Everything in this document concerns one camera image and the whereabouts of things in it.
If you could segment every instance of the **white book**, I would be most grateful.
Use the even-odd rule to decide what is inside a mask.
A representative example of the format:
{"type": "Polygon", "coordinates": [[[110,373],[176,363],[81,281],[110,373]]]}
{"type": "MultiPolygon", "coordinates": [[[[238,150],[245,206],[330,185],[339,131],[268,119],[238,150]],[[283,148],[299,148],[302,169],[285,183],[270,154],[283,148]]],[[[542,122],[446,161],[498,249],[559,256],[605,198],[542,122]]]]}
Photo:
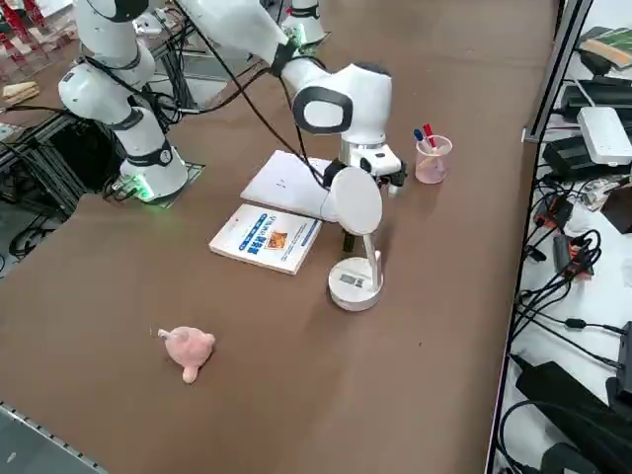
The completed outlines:
{"type": "MultiPolygon", "coordinates": [[[[331,161],[309,158],[323,173],[331,161]]],[[[240,195],[251,200],[328,222],[338,222],[328,191],[314,181],[307,166],[294,155],[277,150],[240,195]]]]}
{"type": "Polygon", "coordinates": [[[322,222],[242,204],[210,241],[210,250],[231,259],[296,275],[322,222]]]}

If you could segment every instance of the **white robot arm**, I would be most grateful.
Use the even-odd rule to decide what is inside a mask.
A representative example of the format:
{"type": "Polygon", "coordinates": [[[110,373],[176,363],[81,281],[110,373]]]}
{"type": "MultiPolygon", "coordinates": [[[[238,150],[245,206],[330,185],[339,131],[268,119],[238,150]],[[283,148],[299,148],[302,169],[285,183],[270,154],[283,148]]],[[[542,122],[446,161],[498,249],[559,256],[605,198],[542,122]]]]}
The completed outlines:
{"type": "MultiPolygon", "coordinates": [[[[138,89],[154,72],[149,51],[136,41],[132,20],[157,7],[150,0],[76,0],[79,36],[125,83],[138,89]]],[[[391,77],[373,64],[352,64],[330,74],[308,58],[296,57],[287,36],[259,0],[181,0],[192,22],[207,39],[260,56],[296,91],[296,123],[317,134],[340,133],[340,160],[361,167],[401,188],[405,170],[385,141],[390,113],[391,77]]],[[[127,103],[130,92],[87,62],[59,83],[62,101],[80,117],[105,123],[128,158],[121,173],[138,177],[148,190],[142,200],[178,191],[187,171],[153,114],[127,103]]]]}

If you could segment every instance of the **transparent cup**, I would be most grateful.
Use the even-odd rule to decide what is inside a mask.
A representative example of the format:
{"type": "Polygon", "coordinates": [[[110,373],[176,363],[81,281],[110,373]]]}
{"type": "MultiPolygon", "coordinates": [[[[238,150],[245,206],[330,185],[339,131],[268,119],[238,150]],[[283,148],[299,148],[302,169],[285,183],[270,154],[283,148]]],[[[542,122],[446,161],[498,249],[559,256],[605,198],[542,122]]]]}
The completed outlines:
{"type": "Polygon", "coordinates": [[[427,185],[440,183],[447,176],[446,157],[452,151],[452,142],[441,135],[431,135],[417,142],[417,163],[415,177],[427,185]],[[431,148],[429,138],[434,139],[431,148]]]}

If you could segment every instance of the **red pen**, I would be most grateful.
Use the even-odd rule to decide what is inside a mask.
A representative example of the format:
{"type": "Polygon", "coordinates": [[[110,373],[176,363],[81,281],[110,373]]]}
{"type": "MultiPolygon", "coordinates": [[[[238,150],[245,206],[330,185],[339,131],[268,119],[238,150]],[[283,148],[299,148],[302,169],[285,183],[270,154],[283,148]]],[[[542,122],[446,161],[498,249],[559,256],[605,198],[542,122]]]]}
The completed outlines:
{"type": "Polygon", "coordinates": [[[431,125],[429,123],[426,123],[423,126],[424,129],[424,133],[426,134],[426,138],[428,139],[428,142],[430,143],[432,148],[436,148],[435,145],[435,139],[433,138],[433,129],[431,128],[431,125]]]}

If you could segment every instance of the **stuffed animal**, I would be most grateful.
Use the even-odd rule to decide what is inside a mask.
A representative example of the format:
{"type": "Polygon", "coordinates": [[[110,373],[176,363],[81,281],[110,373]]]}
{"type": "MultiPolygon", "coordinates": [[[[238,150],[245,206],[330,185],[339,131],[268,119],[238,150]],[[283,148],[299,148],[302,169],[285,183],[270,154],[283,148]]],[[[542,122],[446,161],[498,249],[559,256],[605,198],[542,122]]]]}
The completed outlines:
{"type": "Polygon", "coordinates": [[[165,340],[165,347],[169,356],[184,368],[183,380],[187,383],[194,383],[198,378],[199,368],[204,365],[213,352],[214,336],[197,328],[185,326],[176,328],[171,332],[161,329],[158,331],[158,336],[165,340]]]}

